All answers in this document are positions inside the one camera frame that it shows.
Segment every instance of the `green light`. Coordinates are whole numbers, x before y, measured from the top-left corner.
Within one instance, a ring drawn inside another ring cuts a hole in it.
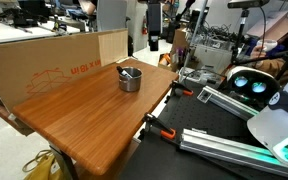
[[[273,147],[275,152],[282,151],[284,147],[288,146],[288,137],[285,138],[282,142],[278,143],[276,146]]]
[[[256,83],[253,83],[253,85],[252,85],[252,90],[255,93],[264,92],[265,89],[266,89],[266,84],[265,83],[256,82]]]
[[[247,79],[244,76],[239,76],[235,79],[234,83],[237,87],[243,87],[247,84]]]

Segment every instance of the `cardboard box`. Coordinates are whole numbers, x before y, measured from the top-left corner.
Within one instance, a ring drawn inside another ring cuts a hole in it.
[[[0,44],[0,99],[12,113],[26,99],[125,57],[125,29]]]
[[[170,10],[171,5],[170,4],[162,4],[162,10],[163,11],[168,11]]]
[[[288,11],[270,12],[266,18],[265,39],[278,41],[288,33]],[[259,20],[246,34],[262,38],[264,19]]]
[[[172,57],[170,57],[170,53],[161,54],[157,66],[159,68],[163,68],[173,72],[176,72],[177,70],[177,64],[172,63]]]
[[[175,30],[173,46],[171,49],[171,55],[176,53],[177,48],[188,48],[189,44],[186,41],[186,29],[177,29]]]

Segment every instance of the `blue light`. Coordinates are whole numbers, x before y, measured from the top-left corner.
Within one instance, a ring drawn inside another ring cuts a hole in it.
[[[239,76],[235,79],[235,85],[237,87],[243,87],[247,84],[247,79],[244,76]]]
[[[253,83],[253,85],[252,85],[252,90],[255,93],[264,92],[265,89],[266,89],[266,84],[265,83],[256,82],[256,83]]]

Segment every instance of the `wire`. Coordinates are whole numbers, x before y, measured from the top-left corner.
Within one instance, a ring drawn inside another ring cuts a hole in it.
[[[137,57],[135,57],[135,56],[133,56],[133,55],[132,55],[132,56],[130,56],[130,57],[131,57],[131,58],[134,58],[134,59],[136,59],[136,60],[138,60],[138,58],[137,58]]]
[[[261,51],[260,53],[258,54],[258,58],[261,56],[262,52],[263,52],[263,47],[264,47],[264,39],[265,39],[265,31],[266,31],[266,16],[265,16],[265,12],[263,10],[262,7],[260,7],[262,13],[263,13],[263,17],[264,17],[264,32],[263,32],[263,41],[262,41],[262,47],[261,47]]]
[[[281,7],[280,7],[280,9],[279,9],[278,11],[281,11],[281,10],[282,10],[282,8],[283,8],[285,2],[286,2],[286,0],[284,0],[283,4],[281,5]]]
[[[175,17],[172,17],[172,15],[168,15],[165,11],[163,11],[163,14],[164,14],[166,17],[170,18],[170,19],[175,18]]]
[[[195,70],[195,71],[192,71],[192,72],[190,72],[190,73],[188,73],[188,74],[185,75],[185,78],[184,78],[184,80],[183,80],[185,86],[187,86],[187,85],[186,85],[186,79],[187,79],[187,77],[188,77],[189,75],[195,73],[195,72],[196,72],[196,70]]]
[[[224,28],[226,29],[226,32],[227,32],[227,33],[230,33],[230,29],[228,28],[228,26],[226,26],[225,24],[222,24],[221,28],[223,28],[223,26],[224,26]]]
[[[210,24],[208,24],[207,21],[204,21],[206,24],[207,24],[207,28],[209,29],[210,28]]]

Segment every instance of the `table leg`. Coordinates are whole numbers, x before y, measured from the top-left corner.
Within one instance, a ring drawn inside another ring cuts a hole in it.
[[[73,165],[72,159],[54,144],[50,143],[50,147],[58,165],[63,171],[65,179],[78,180],[78,175]]]

